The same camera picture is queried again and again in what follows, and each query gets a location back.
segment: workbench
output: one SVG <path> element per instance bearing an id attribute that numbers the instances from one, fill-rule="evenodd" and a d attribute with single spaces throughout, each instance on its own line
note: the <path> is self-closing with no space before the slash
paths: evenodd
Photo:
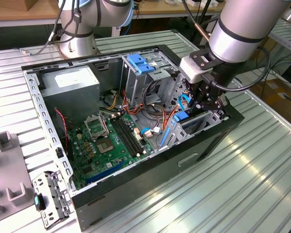
<path id="1" fill-rule="evenodd" d="M 268 36 L 291 51 L 291 23 L 280 18 Z"/>
<path id="2" fill-rule="evenodd" d="M 209 7 L 206 15 L 220 13 L 225 3 L 219 3 L 217 7 Z M 193 15 L 198 12 L 198 7 L 189 5 Z M 25 12 L 0 7 L 0 27 L 27 26 L 53 24 L 58 14 L 57 0 L 38 0 L 32 8 Z M 164 0 L 143 1 L 139 6 L 139 14 L 135 11 L 133 19 L 139 18 L 162 18 L 162 17 L 184 17 L 188 16 L 182 3 L 177 5 L 167 4 Z M 113 36 L 119 35 L 119 28 L 113 27 Z"/>
<path id="3" fill-rule="evenodd" d="M 179 57 L 197 50 L 172 31 L 97 40 L 102 53 L 159 44 Z M 0 132 L 17 133 L 30 179 L 57 168 L 20 67 L 60 59 L 55 46 L 0 51 Z M 288 232 L 291 124 L 250 91 L 227 96 L 245 119 L 209 157 L 85 232 Z M 0 221 L 0 232 L 14 231 L 45 232 L 35 206 Z M 49 232 L 80 232 L 76 213 Z"/>

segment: blue pcie slot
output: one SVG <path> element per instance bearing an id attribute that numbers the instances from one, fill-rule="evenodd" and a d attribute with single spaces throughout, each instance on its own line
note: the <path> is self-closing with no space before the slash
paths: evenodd
<path id="1" fill-rule="evenodd" d="M 163 144 L 164 144 L 164 142 L 165 142 L 165 140 L 166 140 L 166 137 L 167 137 L 168 134 L 169 134 L 169 131 L 170 131 L 170 128 L 168 128 L 168 129 L 166 130 L 166 133 L 164 134 L 164 137 L 163 137 L 163 139 L 162 139 L 162 141 L 161 141 L 161 143 L 160 143 L 160 146 L 161 146 L 161 147 L 163 146 Z"/>
<path id="2" fill-rule="evenodd" d="M 121 166 L 122 166 L 122 164 L 123 164 L 124 162 L 125 162 L 125 161 L 119 163 L 118 165 L 116 165 L 116 166 L 114 166 L 114 167 L 112 167 L 112 168 L 110 168 L 110 169 L 108 169 L 108 170 L 106 170 L 106 171 L 103 171 L 102 173 L 100 173 L 100 174 L 98 174 L 98 175 L 95 175 L 95 176 L 93 176 L 93 177 L 91 177 L 91 178 L 88 178 L 88 179 L 85 181 L 86 184 L 89 184 L 89 183 L 92 183 L 92 182 L 98 181 L 98 180 L 100 180 L 100 179 L 102 179 L 102 178 L 104 178 L 104 177 L 106 177 L 106 176 L 109 176 L 110 174 L 112 174 L 112 173 L 118 171 L 118 170 L 121 168 Z"/>

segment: white label sticker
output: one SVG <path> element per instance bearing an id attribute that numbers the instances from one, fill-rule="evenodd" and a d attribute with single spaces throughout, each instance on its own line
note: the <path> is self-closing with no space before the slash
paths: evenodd
<path id="1" fill-rule="evenodd" d="M 153 66 L 157 66 L 157 63 L 156 62 L 151 62 L 151 63 L 149 63 L 149 65 L 153 67 Z"/>
<path id="2" fill-rule="evenodd" d="M 65 87 L 83 83 L 89 79 L 89 73 L 87 70 L 79 70 L 68 74 L 56 75 L 55 81 L 59 87 Z"/>
<path id="3" fill-rule="evenodd" d="M 153 131 L 156 132 L 156 133 L 159 133 L 160 132 L 160 127 L 154 127 Z"/>
<path id="4" fill-rule="evenodd" d="M 271 87 L 271 89 L 277 89 L 278 88 L 278 86 L 275 83 L 267 83 L 267 84 Z"/>

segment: blue plastic clip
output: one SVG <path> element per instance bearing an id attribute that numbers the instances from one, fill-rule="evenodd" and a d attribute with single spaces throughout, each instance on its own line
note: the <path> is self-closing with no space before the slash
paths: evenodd
<path id="1" fill-rule="evenodd" d="M 139 74 L 145 74 L 155 70 L 146 62 L 146 59 L 139 54 L 128 55 L 127 59 L 138 70 Z"/>

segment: cardboard box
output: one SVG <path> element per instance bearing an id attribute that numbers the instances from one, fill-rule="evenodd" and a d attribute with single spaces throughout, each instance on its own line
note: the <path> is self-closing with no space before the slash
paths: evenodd
<path id="1" fill-rule="evenodd" d="M 28 11 L 37 0 L 0 0 L 0 6 L 20 11 Z"/>
<path id="2" fill-rule="evenodd" d="M 261 96 L 264 82 L 260 82 L 250 90 Z M 262 100 L 291 123 L 291 88 L 280 79 L 268 80 Z"/>

